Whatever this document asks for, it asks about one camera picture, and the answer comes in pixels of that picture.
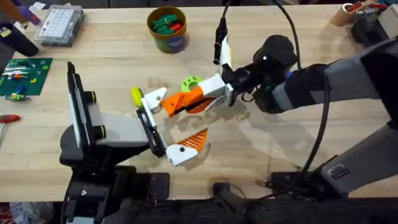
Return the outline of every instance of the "black knob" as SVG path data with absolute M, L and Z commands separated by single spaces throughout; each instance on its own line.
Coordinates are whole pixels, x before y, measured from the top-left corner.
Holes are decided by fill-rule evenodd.
M 94 91 L 84 91 L 84 99 L 86 103 L 96 103 L 97 97 Z
M 96 140 L 106 138 L 106 129 L 103 125 L 93 126 L 93 132 Z

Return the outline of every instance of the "green toy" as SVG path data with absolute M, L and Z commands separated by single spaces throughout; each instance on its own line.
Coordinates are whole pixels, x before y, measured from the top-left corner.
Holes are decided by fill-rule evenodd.
M 174 30 L 169 29 L 168 26 L 162 26 L 156 31 L 156 33 L 159 35 L 170 35 L 174 33 Z
M 192 76 L 184 79 L 184 81 L 181 83 L 181 91 L 182 92 L 189 92 L 193 90 L 198 83 L 202 82 L 203 79 L 198 77 L 198 76 Z
M 168 26 L 173 24 L 174 22 L 178 22 L 178 17 L 176 15 L 165 15 L 162 16 L 160 19 L 152 22 L 152 29 L 157 32 L 157 30 L 162 26 Z

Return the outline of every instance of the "orange plastic piece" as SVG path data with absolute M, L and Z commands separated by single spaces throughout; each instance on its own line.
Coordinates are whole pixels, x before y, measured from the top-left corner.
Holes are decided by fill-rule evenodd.
M 190 136 L 182 141 L 177 142 L 177 144 L 194 148 L 198 152 L 200 152 L 206 143 L 206 139 L 207 139 L 207 128 L 199 131 L 193 136 Z
M 214 98 L 207 98 L 206 101 L 196 106 L 194 109 L 187 110 L 187 113 L 200 113 L 206 109 L 206 107 L 213 102 Z
M 202 99 L 204 99 L 203 90 L 200 86 L 196 86 L 193 90 L 184 93 L 183 102 L 185 106 L 189 106 Z
M 203 103 L 191 108 L 199 101 Z M 205 110 L 205 108 L 214 100 L 214 98 L 206 98 L 203 96 L 203 90 L 200 86 L 197 86 L 193 90 L 187 93 L 176 93 L 164 100 L 161 105 L 166 110 L 169 117 L 173 117 L 179 112 L 186 110 L 187 113 L 199 113 Z
M 160 102 L 164 110 L 166 110 L 169 117 L 176 115 L 178 110 L 184 107 L 183 105 L 183 93 L 176 93 Z

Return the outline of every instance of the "screwdriver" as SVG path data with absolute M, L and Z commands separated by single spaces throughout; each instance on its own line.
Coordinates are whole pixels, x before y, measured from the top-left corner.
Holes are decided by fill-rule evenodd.
M 20 119 L 21 118 L 18 115 L 14 114 L 0 115 L 0 125 L 1 125 L 0 140 L 3 137 L 6 124 L 18 121 Z

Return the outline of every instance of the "cup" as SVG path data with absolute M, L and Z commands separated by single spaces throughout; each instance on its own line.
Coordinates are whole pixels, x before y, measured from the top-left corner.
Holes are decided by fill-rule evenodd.
M 152 30 L 152 23 L 162 16 L 174 14 L 178 18 L 178 22 L 181 24 L 181 29 L 173 34 L 160 35 Z M 147 26 L 150 34 L 154 37 L 156 46 L 165 53 L 177 53 L 185 49 L 189 42 L 189 36 L 187 33 L 187 20 L 184 13 L 172 6 L 159 7 L 153 10 L 147 18 Z

